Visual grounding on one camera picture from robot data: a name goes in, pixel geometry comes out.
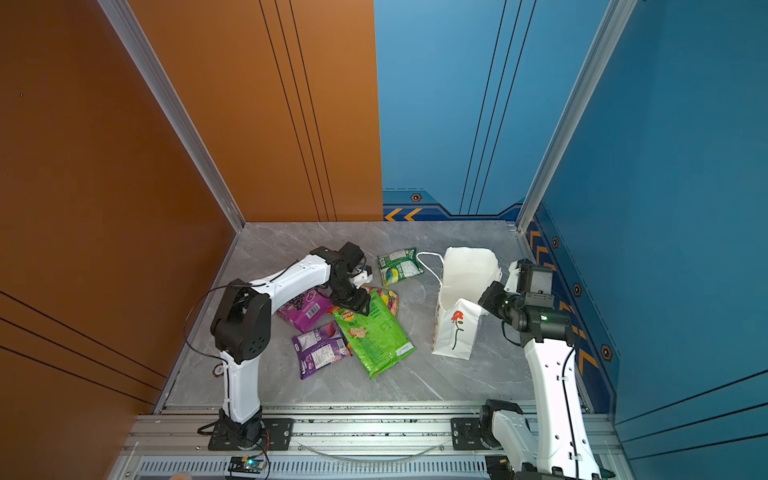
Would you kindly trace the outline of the large green chips bag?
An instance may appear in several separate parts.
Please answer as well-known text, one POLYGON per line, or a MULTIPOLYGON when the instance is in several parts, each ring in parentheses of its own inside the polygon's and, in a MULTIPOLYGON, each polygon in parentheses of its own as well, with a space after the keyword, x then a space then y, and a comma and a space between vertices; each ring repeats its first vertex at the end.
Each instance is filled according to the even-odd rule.
POLYGON ((374 379, 416 351, 397 317, 376 294, 370 294, 370 314, 334 307, 332 313, 349 348, 374 379))

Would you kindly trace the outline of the small green snack bag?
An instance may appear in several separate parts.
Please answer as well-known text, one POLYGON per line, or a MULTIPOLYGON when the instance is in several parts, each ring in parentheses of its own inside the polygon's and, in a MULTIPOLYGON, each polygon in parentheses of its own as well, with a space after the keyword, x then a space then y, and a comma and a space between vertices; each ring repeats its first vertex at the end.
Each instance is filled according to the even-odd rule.
POLYGON ((424 273, 417 259, 416 248, 401 249, 377 257, 382 285, 388 287, 395 283, 414 278, 424 273))

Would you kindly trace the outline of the white paper bag with flowers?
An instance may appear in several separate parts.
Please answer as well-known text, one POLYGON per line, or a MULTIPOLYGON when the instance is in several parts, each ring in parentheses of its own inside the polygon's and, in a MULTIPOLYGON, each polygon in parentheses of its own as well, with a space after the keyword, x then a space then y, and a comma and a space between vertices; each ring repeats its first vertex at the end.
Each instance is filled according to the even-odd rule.
POLYGON ((449 247, 444 254, 418 252, 416 258, 439 284, 432 353, 469 360, 483 314, 480 297, 502 276, 496 255, 485 248, 449 247))

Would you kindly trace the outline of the purple snack bag white label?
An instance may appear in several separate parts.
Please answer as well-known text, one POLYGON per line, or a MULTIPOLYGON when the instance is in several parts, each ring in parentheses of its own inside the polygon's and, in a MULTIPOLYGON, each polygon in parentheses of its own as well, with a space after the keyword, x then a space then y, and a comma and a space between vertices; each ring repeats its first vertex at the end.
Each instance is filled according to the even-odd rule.
POLYGON ((307 379, 320 369, 352 356, 347 341, 335 321, 292 338, 300 378, 307 379))

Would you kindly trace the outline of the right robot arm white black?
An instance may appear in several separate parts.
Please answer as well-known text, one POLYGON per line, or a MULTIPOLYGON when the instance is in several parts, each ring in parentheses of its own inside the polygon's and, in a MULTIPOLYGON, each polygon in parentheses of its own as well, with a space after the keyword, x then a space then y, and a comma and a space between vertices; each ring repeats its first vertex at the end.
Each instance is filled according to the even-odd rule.
POLYGON ((553 303, 552 295, 508 292, 498 281, 480 297, 481 307, 520 333, 538 436, 510 402, 487 401, 480 424, 491 444, 503 450, 514 479, 601 479, 579 403, 575 331, 568 313, 553 303))

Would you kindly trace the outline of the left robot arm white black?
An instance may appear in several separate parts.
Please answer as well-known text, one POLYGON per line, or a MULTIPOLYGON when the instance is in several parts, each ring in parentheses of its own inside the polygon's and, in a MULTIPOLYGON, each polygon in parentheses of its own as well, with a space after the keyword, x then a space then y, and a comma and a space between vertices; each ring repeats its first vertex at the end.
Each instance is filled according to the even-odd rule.
POLYGON ((317 247, 284 270, 223 289, 210 332, 224 368, 224 401, 214 432, 240 449, 255 447, 265 427, 258 394, 259 360, 269 344, 271 319, 288 301, 319 287, 333 305, 368 314, 370 294, 362 287, 371 274, 361 248, 317 247))

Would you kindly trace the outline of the colourful candy bag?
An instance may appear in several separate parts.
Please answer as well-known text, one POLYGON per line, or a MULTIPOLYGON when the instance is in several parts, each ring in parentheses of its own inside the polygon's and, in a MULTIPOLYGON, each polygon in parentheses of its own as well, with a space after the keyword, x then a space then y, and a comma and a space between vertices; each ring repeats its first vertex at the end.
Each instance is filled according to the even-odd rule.
POLYGON ((389 289, 380 287, 365 286, 365 289, 370 293, 376 293, 382 301, 387 305, 390 312, 396 316, 399 310, 399 296, 389 289))

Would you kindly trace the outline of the purple grape candy bag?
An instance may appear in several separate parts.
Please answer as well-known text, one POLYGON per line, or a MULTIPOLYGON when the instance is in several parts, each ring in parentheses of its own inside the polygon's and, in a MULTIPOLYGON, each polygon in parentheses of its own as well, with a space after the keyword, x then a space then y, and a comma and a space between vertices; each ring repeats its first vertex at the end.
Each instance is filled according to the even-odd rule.
POLYGON ((331 307, 327 297, 316 289, 309 289, 282 305, 277 315, 301 333, 307 333, 331 307))

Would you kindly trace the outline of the green circuit board left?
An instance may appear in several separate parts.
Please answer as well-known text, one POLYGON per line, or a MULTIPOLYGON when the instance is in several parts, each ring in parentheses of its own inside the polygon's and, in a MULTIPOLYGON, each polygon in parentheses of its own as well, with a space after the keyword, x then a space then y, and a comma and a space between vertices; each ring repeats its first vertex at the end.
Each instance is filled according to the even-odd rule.
POLYGON ((257 456, 233 456, 226 467, 226 476, 230 479, 267 478, 269 462, 257 456))

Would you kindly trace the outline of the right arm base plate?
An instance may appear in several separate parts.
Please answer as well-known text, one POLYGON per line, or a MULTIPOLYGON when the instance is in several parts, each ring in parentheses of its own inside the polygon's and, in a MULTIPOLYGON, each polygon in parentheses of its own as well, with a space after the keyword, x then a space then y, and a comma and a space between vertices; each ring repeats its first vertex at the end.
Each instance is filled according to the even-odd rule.
POLYGON ((450 421, 453 449, 456 451, 489 450, 483 441, 477 417, 457 417, 450 421))

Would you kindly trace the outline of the aluminium rail frame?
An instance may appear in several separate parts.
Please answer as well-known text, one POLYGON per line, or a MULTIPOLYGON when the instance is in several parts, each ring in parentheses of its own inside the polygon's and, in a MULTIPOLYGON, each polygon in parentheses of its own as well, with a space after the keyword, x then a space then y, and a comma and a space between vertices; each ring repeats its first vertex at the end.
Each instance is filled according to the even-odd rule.
POLYGON ((450 421, 479 417, 473 402, 300 403, 267 405, 264 419, 292 419, 284 452, 209 451, 217 418, 207 407, 167 408, 133 424, 111 479, 230 479, 233 456, 263 457, 267 478, 248 479, 508 479, 499 450, 456 451, 450 421))

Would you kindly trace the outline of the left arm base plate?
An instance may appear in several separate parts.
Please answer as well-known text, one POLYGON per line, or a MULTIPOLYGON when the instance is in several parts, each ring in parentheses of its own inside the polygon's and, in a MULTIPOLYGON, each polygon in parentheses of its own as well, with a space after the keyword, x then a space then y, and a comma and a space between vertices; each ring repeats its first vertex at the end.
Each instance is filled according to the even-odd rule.
POLYGON ((284 452, 289 449, 294 421, 267 418, 252 422, 248 433, 227 426, 221 419, 213 424, 207 449, 209 451, 254 451, 256 453, 284 452))

